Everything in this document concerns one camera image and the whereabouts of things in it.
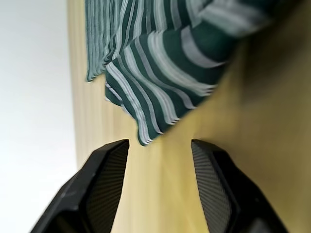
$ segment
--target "light wood surface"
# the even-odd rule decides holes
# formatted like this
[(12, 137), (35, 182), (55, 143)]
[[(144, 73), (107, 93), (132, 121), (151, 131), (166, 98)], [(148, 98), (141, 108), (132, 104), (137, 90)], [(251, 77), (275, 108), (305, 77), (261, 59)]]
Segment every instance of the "light wood surface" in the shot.
[(104, 100), (104, 77), (85, 83), (83, 0), (68, 0), (72, 91), (80, 167), (105, 143), (129, 138), (113, 233), (206, 233), (192, 138), (227, 150), (290, 232), (311, 229), (311, 1), (242, 46), (213, 96), (142, 147), (135, 122)]

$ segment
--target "green and white striped fabric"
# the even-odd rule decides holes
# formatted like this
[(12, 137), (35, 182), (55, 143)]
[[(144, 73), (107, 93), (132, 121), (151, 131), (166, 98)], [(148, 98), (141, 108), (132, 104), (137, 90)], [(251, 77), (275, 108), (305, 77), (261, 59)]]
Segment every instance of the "green and white striped fabric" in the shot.
[(216, 88), (237, 42), (279, 0), (86, 0), (88, 71), (138, 125), (142, 145)]

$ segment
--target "white wall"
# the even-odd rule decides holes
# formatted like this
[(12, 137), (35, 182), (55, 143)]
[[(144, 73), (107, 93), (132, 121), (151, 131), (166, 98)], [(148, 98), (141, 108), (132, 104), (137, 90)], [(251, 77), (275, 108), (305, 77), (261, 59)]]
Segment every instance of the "white wall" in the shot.
[(29, 232), (76, 171), (65, 0), (0, 0), (0, 227)]

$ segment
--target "striped shirt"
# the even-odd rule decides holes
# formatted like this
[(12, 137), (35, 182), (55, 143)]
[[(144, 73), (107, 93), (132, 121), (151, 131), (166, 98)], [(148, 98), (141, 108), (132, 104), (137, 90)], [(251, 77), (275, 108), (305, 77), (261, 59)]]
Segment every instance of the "striped shirt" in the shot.
[(86, 81), (138, 125), (142, 145), (211, 95), (237, 42), (279, 0), (86, 0)]

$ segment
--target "stripe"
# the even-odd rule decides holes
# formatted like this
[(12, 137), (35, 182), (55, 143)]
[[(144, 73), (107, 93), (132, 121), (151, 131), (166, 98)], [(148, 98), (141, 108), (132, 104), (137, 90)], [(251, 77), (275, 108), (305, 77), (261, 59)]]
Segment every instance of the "stripe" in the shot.
[(120, 53), (120, 49), (122, 45), (122, 25), (123, 25), (123, 19), (124, 19), (125, 11), (127, 8), (127, 4), (128, 4), (128, 0), (122, 1), (121, 12), (120, 12), (120, 25), (119, 25), (118, 31), (116, 32), (116, 37), (115, 37), (116, 49), (112, 55), (112, 59), (115, 59)]
[(190, 27), (185, 27), (181, 30), (181, 43), (183, 52), (186, 57), (194, 64), (202, 68), (214, 68), (223, 65), (225, 62), (215, 62), (206, 57), (195, 44), (192, 37)]
[(186, 8), (192, 27), (196, 27), (201, 22), (201, 19), (198, 17), (199, 3), (200, 3), (199, 0), (186, 0)]
[(172, 125), (173, 122), (179, 120), (179, 118), (176, 115), (175, 107), (171, 98), (161, 88), (157, 87), (152, 82), (148, 81), (146, 78), (143, 77), (143, 75), (141, 74), (139, 68), (135, 63), (133, 52), (129, 46), (124, 50), (124, 55), (126, 63), (130, 68), (131, 72), (134, 74), (134, 76), (142, 83), (144, 83), (146, 87), (148, 87), (152, 91), (152, 93), (157, 97), (164, 114), (165, 122), (169, 125)]
[(216, 85), (200, 83), (177, 67), (165, 52), (163, 45), (163, 33), (151, 33), (148, 36), (148, 47), (153, 59), (161, 71), (173, 83), (191, 90), (198, 96), (210, 95), (209, 90), (214, 88)]
[(174, 29), (181, 27), (181, 19), (178, 11), (178, 0), (171, 0), (171, 16), (174, 25)]
[(231, 7), (211, 3), (200, 13), (200, 17), (231, 36), (242, 37), (257, 31), (264, 25), (263, 19), (266, 17), (258, 11), (256, 16), (253, 15), (254, 18), (249, 17), (253, 14), (252, 11), (254, 13), (256, 9), (251, 10), (251, 7), (244, 8), (235, 3), (232, 3)]
[(122, 108), (128, 115), (132, 116), (132, 115), (129, 113), (129, 111), (126, 109), (126, 107), (124, 106), (123, 101), (122, 101), (122, 98), (118, 95), (118, 93), (117, 93), (107, 82), (105, 83), (105, 86), (106, 86), (106, 87), (109, 89), (109, 91), (120, 101), (121, 108)]
[(139, 82), (136, 81), (136, 79), (127, 71), (127, 69), (125, 68), (123, 61), (121, 59), (121, 57), (118, 57), (118, 62), (120, 64), (121, 70), (125, 73), (125, 75), (131, 79), (131, 81), (136, 85), (136, 87), (140, 90), (141, 94), (143, 95), (145, 101), (147, 102), (148, 108), (149, 108), (149, 114), (150, 114), (150, 118), (151, 118), (151, 122), (152, 125), (154, 127), (154, 130), (157, 133), (162, 134), (162, 131), (160, 130), (157, 122), (156, 122), (156, 114), (155, 114), (155, 110), (153, 108), (153, 105), (147, 95), (147, 93), (144, 91), (144, 89), (141, 87), (141, 85), (139, 84)]
[(144, 112), (141, 108), (140, 102), (135, 96), (135, 93), (131, 89), (129, 83), (127, 82), (126, 78), (123, 74), (115, 67), (115, 65), (111, 62), (107, 66), (107, 71), (111, 74), (111, 76), (118, 82), (120, 87), (122, 88), (123, 93), (129, 99), (133, 109), (135, 111), (135, 115), (138, 121), (138, 129), (139, 129), (139, 137), (144, 144), (148, 144), (152, 142), (149, 137), (148, 129), (146, 125), (146, 117)]
[(166, 88), (168, 90), (171, 90), (171, 91), (175, 92), (177, 95), (179, 95), (186, 108), (194, 109), (195, 106), (192, 104), (190, 97), (185, 92), (183, 92), (182, 90), (175, 88), (173, 86), (167, 85), (166, 83), (162, 82), (160, 79), (157, 78), (157, 76), (152, 71), (152, 68), (148, 62), (147, 56), (146, 56), (144, 50), (142, 49), (142, 46), (141, 46), (140, 41), (138, 39), (135, 40), (135, 47), (139, 53), (140, 59), (141, 59), (143, 66), (144, 66), (144, 68), (148, 74), (148, 77), (153, 82), (155, 82), (157, 85), (159, 85), (163, 88)]
[(107, 0), (106, 1), (106, 11), (105, 11), (105, 22), (106, 22), (106, 26), (105, 26), (105, 42), (106, 42), (106, 46), (104, 48), (104, 53), (108, 54), (108, 44), (109, 44), (109, 39), (110, 39), (110, 18), (109, 18), (109, 14), (108, 11), (110, 10), (110, 1)]
[(146, 12), (146, 32), (151, 32), (151, 3), (149, 0), (146, 0), (147, 12)]
[(142, 22), (143, 12), (144, 12), (144, 0), (138, 0), (138, 10), (137, 10), (136, 20), (134, 24), (133, 38), (136, 38), (141, 34), (141, 22)]
[(154, 1), (155, 28), (158, 32), (167, 29), (164, 0)]
[(128, 40), (130, 38), (130, 29), (131, 29), (132, 20), (133, 20), (135, 3), (136, 3), (136, 0), (133, 0), (132, 1), (132, 6), (131, 6), (131, 11), (130, 11), (130, 17), (129, 17), (128, 23), (127, 23), (127, 28), (126, 28), (126, 33), (125, 33), (125, 41), (123, 43), (123, 49), (127, 46)]

